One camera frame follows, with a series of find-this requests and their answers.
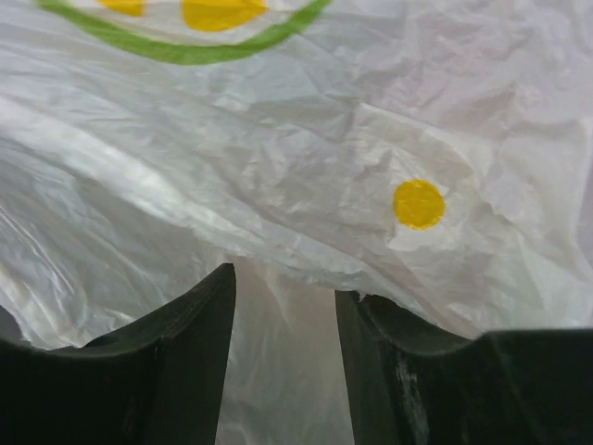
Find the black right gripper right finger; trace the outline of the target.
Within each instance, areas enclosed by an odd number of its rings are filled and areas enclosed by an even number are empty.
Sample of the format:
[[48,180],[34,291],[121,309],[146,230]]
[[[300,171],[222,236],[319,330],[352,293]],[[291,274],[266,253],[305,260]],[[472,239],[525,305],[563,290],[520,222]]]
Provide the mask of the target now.
[[335,307],[358,444],[588,444],[592,333],[466,339],[380,296]]

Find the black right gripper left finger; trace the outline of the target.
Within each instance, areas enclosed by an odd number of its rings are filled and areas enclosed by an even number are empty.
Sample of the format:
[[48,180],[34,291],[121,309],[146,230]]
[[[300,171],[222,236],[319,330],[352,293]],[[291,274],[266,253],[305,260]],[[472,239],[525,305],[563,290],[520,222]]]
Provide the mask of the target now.
[[211,444],[233,329],[225,263],[185,294],[82,348],[1,343],[5,444]]

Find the white plastic bag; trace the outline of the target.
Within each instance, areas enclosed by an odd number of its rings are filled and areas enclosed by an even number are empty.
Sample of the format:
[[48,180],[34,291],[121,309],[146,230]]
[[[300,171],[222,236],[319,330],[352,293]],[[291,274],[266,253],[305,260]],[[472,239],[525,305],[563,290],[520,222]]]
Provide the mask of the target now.
[[592,325],[588,1],[5,1],[1,304],[82,347],[235,265],[220,444],[349,444],[335,290]]

